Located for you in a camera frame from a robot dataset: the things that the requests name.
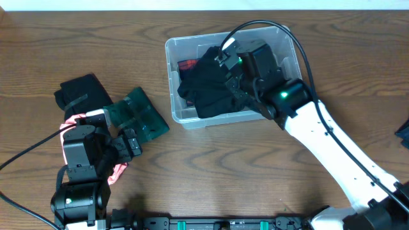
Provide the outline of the dark green garment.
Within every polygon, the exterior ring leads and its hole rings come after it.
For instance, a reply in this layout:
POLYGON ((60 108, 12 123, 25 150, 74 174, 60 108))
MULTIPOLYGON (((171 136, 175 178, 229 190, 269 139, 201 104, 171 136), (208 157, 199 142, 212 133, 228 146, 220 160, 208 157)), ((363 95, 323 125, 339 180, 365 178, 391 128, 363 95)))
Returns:
POLYGON ((169 126, 141 87, 108 106, 111 123, 119 130, 132 129, 140 144, 150 142, 169 131, 169 126))

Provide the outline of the black garment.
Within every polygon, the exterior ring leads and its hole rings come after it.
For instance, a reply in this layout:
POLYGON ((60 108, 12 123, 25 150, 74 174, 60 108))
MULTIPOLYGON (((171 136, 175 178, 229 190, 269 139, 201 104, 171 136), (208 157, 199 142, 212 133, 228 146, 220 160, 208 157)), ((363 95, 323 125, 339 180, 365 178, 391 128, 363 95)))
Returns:
POLYGON ((226 87, 227 72, 215 60, 218 51, 218 46, 210 47, 178 87, 179 96, 194 105, 201 119, 254 108, 250 100, 237 99, 226 87))
POLYGON ((58 107, 65 112, 64 120, 113 104, 93 73, 62 82, 60 87, 61 89, 54 93, 54 97, 58 107))

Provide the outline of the clear plastic storage bin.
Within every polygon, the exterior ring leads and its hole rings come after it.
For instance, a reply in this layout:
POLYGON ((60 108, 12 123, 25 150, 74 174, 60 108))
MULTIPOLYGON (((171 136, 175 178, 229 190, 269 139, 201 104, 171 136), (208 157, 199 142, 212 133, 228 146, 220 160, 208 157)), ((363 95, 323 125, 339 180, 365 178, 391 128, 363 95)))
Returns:
MULTIPOLYGON (((180 61, 201 58, 208 48, 219 46, 227 35, 227 32, 202 34, 197 36, 176 37, 166 41, 165 50, 171 114, 175 122, 181 124, 186 130, 264 118, 261 114, 245 108, 240 112, 200 119, 197 116, 195 107, 189 107, 187 101, 181 98, 177 92, 181 82, 178 63, 180 61)), ((272 48, 277 64, 282 68, 286 78, 300 79, 302 77, 296 55, 296 46, 293 44, 293 40, 281 29, 276 27, 261 27, 240 30, 234 34, 234 38, 239 42, 256 39, 266 41, 272 48)))

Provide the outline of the pink patterned garment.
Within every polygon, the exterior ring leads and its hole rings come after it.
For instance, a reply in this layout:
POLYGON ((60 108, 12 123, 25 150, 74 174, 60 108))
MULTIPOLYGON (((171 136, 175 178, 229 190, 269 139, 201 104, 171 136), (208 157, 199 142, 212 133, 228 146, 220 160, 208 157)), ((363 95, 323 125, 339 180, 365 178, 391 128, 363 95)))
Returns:
MULTIPOLYGON (((75 121, 76 119, 85 118, 85 117, 86 117, 85 113, 75 114, 75 115, 69 117, 68 119, 66 119, 65 122, 60 125, 59 129, 62 130, 63 128, 68 127, 69 125, 74 125, 74 124, 76 124, 76 121, 75 121)), ((67 132, 67 131, 69 131, 69 129, 62 131, 60 133, 60 135, 59 135, 62 146, 63 146, 63 142, 64 142, 63 134, 65 132, 67 132)), ((112 185, 115 182, 117 182, 119 180, 120 176, 124 173, 124 171, 125 171, 125 169, 127 167, 128 167, 127 163, 116 164, 114 166, 113 173, 107 179, 108 184, 112 185)))

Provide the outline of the red plaid shirt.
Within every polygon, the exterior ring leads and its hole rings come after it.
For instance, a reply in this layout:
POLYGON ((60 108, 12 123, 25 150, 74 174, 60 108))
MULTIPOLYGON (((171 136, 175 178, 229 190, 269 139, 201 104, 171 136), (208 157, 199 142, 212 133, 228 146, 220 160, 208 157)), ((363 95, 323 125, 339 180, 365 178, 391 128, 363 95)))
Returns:
POLYGON ((180 79, 183 80, 194 69, 198 59, 188 59, 178 62, 178 71, 180 79))

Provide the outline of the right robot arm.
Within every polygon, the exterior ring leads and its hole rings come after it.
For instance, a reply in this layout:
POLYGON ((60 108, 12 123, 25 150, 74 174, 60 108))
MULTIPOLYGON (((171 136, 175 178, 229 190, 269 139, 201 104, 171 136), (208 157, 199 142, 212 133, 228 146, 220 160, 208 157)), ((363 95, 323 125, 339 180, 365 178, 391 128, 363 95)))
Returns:
POLYGON ((349 208, 324 208, 309 229, 408 229, 408 184, 372 161, 333 120, 310 84, 285 79, 264 40, 225 39, 216 57, 226 86, 302 143, 335 179, 349 208))

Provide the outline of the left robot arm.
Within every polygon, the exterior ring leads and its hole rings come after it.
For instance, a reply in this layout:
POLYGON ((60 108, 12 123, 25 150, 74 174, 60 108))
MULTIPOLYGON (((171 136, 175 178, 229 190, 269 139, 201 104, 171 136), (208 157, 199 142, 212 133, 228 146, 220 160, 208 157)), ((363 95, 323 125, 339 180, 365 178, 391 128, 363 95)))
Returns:
POLYGON ((113 138, 107 127, 78 125, 63 135, 68 181, 51 199, 54 223, 61 229, 108 229, 108 178, 114 167, 141 155, 134 130, 113 138))

